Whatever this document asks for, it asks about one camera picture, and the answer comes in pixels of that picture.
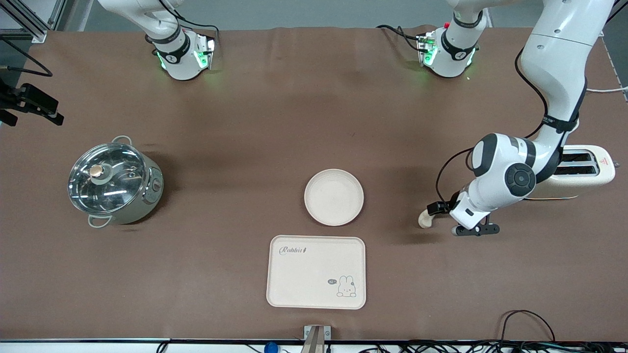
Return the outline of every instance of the wire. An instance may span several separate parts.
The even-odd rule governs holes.
[[[545,97],[543,96],[541,91],[538,88],[536,88],[536,86],[533,85],[532,82],[530,82],[527,77],[525,77],[523,75],[523,73],[521,72],[521,69],[519,69],[519,58],[521,58],[521,54],[523,53],[523,50],[524,50],[524,48],[521,48],[521,50],[519,50],[519,53],[517,54],[517,57],[514,59],[514,69],[517,72],[517,74],[519,75],[519,77],[522,80],[524,80],[524,82],[527,83],[528,86],[530,86],[536,92],[536,94],[539,95],[539,98],[541,99],[541,102],[543,102],[543,109],[544,109],[543,114],[547,115],[547,113],[548,113],[548,103],[545,100]]]
[[[262,352],[258,351],[257,349],[253,348],[251,345],[245,344],[245,346],[247,346],[248,348],[256,351],[257,353],[262,353]]]
[[[628,5],[628,1],[625,2],[617,11],[615,11],[614,14],[610,15],[610,17],[606,20],[606,23],[610,22],[610,20],[613,19],[613,17],[615,17],[619,13],[619,11],[622,11],[624,9],[624,7],[626,7],[626,5]]]
[[[391,30],[393,32],[395,32],[395,34],[399,35],[399,36],[405,36],[407,39],[412,39],[412,40],[416,40],[415,36],[409,36],[406,33],[403,33],[402,31],[400,32],[398,29],[401,28],[401,26],[398,26],[397,29],[394,29],[393,27],[387,25],[387,24],[380,24],[379,26],[377,26],[376,28],[383,28],[383,29],[387,29],[387,30]]]
[[[393,32],[395,32],[395,34],[397,34],[398,36],[402,36],[403,39],[406,40],[406,43],[414,50],[416,50],[417,52],[421,52],[421,53],[427,53],[428,51],[425,49],[421,49],[417,46],[414,46],[410,40],[416,40],[417,36],[421,36],[424,35],[425,33],[419,33],[416,36],[410,36],[407,35],[404,31],[403,28],[401,26],[398,26],[397,29],[394,29],[393,27],[387,25],[387,24],[380,24],[379,26],[377,26],[376,28],[382,28],[382,29],[387,29],[387,30],[391,30]]]
[[[465,157],[465,164],[467,165],[468,170],[473,170],[473,167],[469,164],[469,156],[471,155],[471,153],[473,153],[473,150],[469,151],[469,153],[467,153],[467,156]]]
[[[508,316],[506,316],[506,319],[504,319],[504,326],[502,327],[502,337],[500,339],[500,341],[504,340],[504,336],[506,335],[506,325],[508,324],[508,319],[510,319],[511,316],[517,314],[517,313],[527,313],[530,315],[534,315],[535,317],[538,317],[539,319],[541,319],[541,321],[543,321],[543,323],[547,326],[547,328],[549,329],[549,332],[551,333],[551,341],[552,342],[556,342],[556,335],[554,334],[554,330],[552,330],[551,326],[548,324],[548,322],[541,317],[539,314],[535,313],[535,312],[531,312],[530,310],[513,310],[510,314],[508,314]]]
[[[578,353],[584,352],[583,350],[580,350],[580,349],[571,349],[571,348],[563,347],[562,345],[558,345],[558,344],[552,344],[552,343],[547,343],[547,342],[537,342],[537,343],[539,345],[545,345],[549,348],[564,350],[565,352],[578,352]]]
[[[530,136],[536,134],[541,129],[541,126],[543,126],[542,122],[539,123],[539,126],[537,126],[536,129],[534,129],[534,131],[532,131],[531,133],[527,134],[525,138],[530,138]]]
[[[32,62],[36,63],[37,66],[39,66],[45,72],[39,72],[39,71],[34,71],[34,70],[28,70],[27,68],[19,68],[19,67],[12,67],[12,66],[7,66],[6,67],[7,70],[9,70],[9,71],[19,71],[19,72],[24,72],[24,73],[32,73],[33,75],[39,75],[39,76],[44,76],[44,77],[52,77],[52,72],[47,67],[45,67],[42,63],[37,61],[37,59],[35,59],[32,56],[28,55],[28,53],[26,53],[24,50],[20,49],[17,45],[11,43],[3,35],[0,35],[0,40],[2,40],[3,42],[7,43],[8,45],[10,45],[13,49],[17,50],[20,54],[24,55],[26,58],[30,59]]]
[[[403,28],[401,26],[397,27],[397,30],[401,33],[401,35],[403,36],[403,39],[406,40],[406,43],[410,46],[410,48],[416,50],[417,52],[421,52],[421,53],[427,53],[428,50],[427,49],[421,49],[419,48],[419,43],[416,43],[416,47],[414,45],[412,45],[412,43],[410,43],[410,40],[408,39],[408,35],[406,35],[406,33],[403,31]]]
[[[449,159],[445,162],[445,164],[438,171],[438,176],[436,176],[436,193],[438,194],[438,198],[440,198],[440,200],[445,205],[447,205],[447,203],[445,202],[445,199],[443,198],[443,195],[440,194],[440,190],[438,189],[438,182],[440,182],[440,176],[443,174],[443,170],[445,170],[445,168],[447,167],[449,162],[453,161],[453,159],[456,158],[457,156],[460,156],[461,154],[469,152],[469,151],[473,151],[473,147],[467,148],[467,149],[463,149],[462,151],[460,151],[460,152],[456,153],[455,155],[449,157]]]
[[[167,340],[167,341],[164,341],[164,342],[160,343],[160,344],[157,346],[157,351],[156,351],[156,353],[164,353],[164,352],[166,351],[166,348],[168,348],[168,344],[169,344],[169,343],[170,343],[170,341],[169,341],[169,340]]]
[[[185,17],[183,17],[179,11],[177,11],[175,8],[169,8],[168,6],[166,6],[166,4],[163,2],[163,0],[159,0],[160,4],[163,6],[164,9],[166,9],[166,11],[168,11],[172,16],[174,16],[176,19],[179,19],[183,22],[187,22],[189,24],[191,24],[192,26],[198,26],[198,27],[210,27],[210,28],[214,28],[216,30],[216,37],[218,37],[218,34],[220,33],[220,30],[218,29],[218,27],[214,26],[213,24],[200,24],[200,23],[194,23],[188,19],[186,19]]]
[[[628,86],[622,87],[619,89],[587,89],[587,92],[597,92],[597,93],[609,93],[609,92],[623,92],[628,90]]]
[[[374,353],[391,353],[390,350],[387,350],[385,348],[383,348],[381,345],[376,344],[375,348],[367,348],[367,349],[362,349],[360,352],[358,353],[368,353],[368,352],[374,352]]]

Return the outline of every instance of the lid knob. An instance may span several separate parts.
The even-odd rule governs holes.
[[[95,165],[89,168],[89,176],[92,178],[98,178],[105,172],[105,168],[102,165]]]

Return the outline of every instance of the black bracket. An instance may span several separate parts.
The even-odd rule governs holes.
[[[15,89],[0,80],[0,121],[8,126],[15,126],[18,117],[6,111],[37,114],[50,120],[54,125],[63,124],[63,115],[57,112],[59,102],[44,91],[31,84],[23,84]]]
[[[464,236],[479,237],[479,236],[485,236],[487,234],[499,233],[499,225],[495,223],[489,223],[489,220],[487,219],[486,223],[484,224],[478,223],[477,226],[475,226],[473,229],[467,229],[459,225],[458,227],[454,228],[454,231],[455,231],[454,236],[457,236],[457,237],[464,237]]]
[[[449,211],[456,207],[458,195],[460,192],[456,192],[452,195],[452,198],[448,202],[436,201],[427,206],[429,215],[448,214]]]

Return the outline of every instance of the beige tray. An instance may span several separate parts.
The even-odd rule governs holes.
[[[366,302],[366,256],[356,237],[276,236],[266,299],[274,307],[349,309]]]

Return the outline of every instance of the brown mat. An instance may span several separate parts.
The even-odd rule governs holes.
[[[416,224],[449,156],[540,122],[541,103],[513,67],[528,34],[487,30],[475,63],[445,80],[381,30],[232,31],[221,73],[177,82],[143,33],[50,33],[31,52],[55,76],[23,80],[61,102],[65,124],[23,116],[1,129],[1,336],[287,339],[324,323],[335,339],[481,339],[526,308],[560,340],[626,339],[623,169],[586,197],[495,212],[496,236],[453,237],[451,219]],[[587,72],[591,87],[617,86],[601,43]],[[626,161],[627,112],[621,94],[588,94],[570,143]],[[144,222],[91,229],[68,200],[68,173],[119,134],[163,169],[165,196]],[[326,168],[364,187],[347,226],[321,226],[303,205],[306,182]],[[442,190],[471,177],[460,158]],[[271,307],[278,234],[362,238],[364,308]],[[509,339],[547,339],[529,318],[511,323]]]

